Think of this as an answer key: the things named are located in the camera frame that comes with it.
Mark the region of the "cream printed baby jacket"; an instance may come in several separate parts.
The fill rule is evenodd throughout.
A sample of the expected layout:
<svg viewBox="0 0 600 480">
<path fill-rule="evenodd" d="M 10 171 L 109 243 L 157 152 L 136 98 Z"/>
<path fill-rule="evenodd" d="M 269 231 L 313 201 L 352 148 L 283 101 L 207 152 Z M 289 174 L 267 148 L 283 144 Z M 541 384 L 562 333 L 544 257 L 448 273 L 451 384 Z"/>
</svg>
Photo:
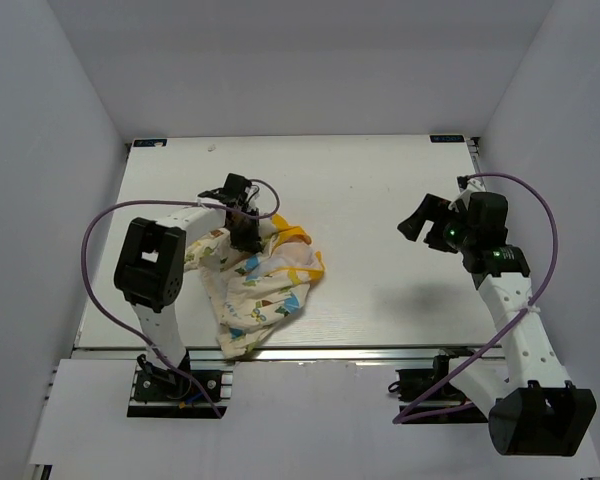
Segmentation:
<svg viewBox="0 0 600 480">
<path fill-rule="evenodd" d="M 303 310 L 325 272 L 322 255 L 299 225 L 276 214 L 260 222 L 262 251 L 240 252 L 225 228 L 187 247 L 184 269 L 197 271 L 218 323 L 223 355 L 235 359 L 261 345 Z"/>
</svg>

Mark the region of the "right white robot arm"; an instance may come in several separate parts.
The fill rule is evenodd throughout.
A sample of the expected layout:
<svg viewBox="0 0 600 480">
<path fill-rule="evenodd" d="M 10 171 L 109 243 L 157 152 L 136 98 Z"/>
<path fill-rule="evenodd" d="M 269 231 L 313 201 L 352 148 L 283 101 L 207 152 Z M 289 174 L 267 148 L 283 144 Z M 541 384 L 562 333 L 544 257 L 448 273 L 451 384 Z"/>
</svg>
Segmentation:
<svg viewBox="0 0 600 480">
<path fill-rule="evenodd" d="M 497 330 L 508 376 L 485 361 L 468 366 L 455 358 L 431 374 L 433 390 L 452 399 L 460 392 L 487 418 L 501 455 L 576 454 L 596 412 L 591 390 L 578 388 L 555 355 L 532 303 L 530 268 L 522 250 L 507 241 L 507 199 L 496 193 L 464 193 L 455 201 L 432 194 L 398 229 L 410 241 L 432 227 L 432 249 L 459 253 Z"/>
</svg>

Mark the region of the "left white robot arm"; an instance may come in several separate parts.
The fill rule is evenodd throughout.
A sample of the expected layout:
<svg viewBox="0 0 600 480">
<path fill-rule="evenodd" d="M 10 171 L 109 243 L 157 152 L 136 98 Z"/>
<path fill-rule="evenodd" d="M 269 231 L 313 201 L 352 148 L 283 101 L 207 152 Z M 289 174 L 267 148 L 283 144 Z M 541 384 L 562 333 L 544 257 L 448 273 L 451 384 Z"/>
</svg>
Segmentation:
<svg viewBox="0 0 600 480">
<path fill-rule="evenodd" d="M 202 192 L 194 205 L 159 219 L 138 217 L 128 226 L 114 285 L 149 339 L 147 363 L 161 369 L 156 384 L 168 398 L 182 398 L 191 387 L 187 350 L 175 310 L 183 286 L 186 249 L 218 231 L 233 249 L 259 252 L 258 190 L 253 181 L 230 173 L 223 186 Z"/>
</svg>

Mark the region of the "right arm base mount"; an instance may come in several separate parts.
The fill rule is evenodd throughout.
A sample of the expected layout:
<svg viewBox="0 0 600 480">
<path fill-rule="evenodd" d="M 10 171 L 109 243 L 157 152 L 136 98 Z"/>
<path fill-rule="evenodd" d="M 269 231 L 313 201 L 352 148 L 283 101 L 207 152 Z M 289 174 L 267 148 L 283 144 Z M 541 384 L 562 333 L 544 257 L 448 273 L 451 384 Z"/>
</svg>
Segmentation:
<svg viewBox="0 0 600 480">
<path fill-rule="evenodd" d="M 446 376 L 451 368 L 450 361 L 468 357 L 472 351 L 466 348 L 443 349 L 426 368 L 402 368 L 396 371 L 397 379 L 388 387 L 390 396 L 400 402 L 402 411 L 408 404 Z M 468 397 L 450 383 L 442 386 L 410 413 L 416 419 L 409 424 L 486 424 L 487 418 L 471 404 Z"/>
</svg>

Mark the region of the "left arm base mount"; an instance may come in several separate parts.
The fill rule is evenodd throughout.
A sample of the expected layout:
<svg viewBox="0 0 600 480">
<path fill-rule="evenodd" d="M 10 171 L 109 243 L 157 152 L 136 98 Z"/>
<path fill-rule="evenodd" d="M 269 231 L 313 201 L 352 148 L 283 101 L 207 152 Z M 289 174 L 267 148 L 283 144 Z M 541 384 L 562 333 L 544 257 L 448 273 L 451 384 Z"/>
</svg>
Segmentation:
<svg viewBox="0 0 600 480">
<path fill-rule="evenodd" d="M 144 419 L 221 419 L 231 398 L 233 372 L 203 362 L 189 365 L 201 387 L 171 370 L 136 359 L 126 416 Z"/>
</svg>

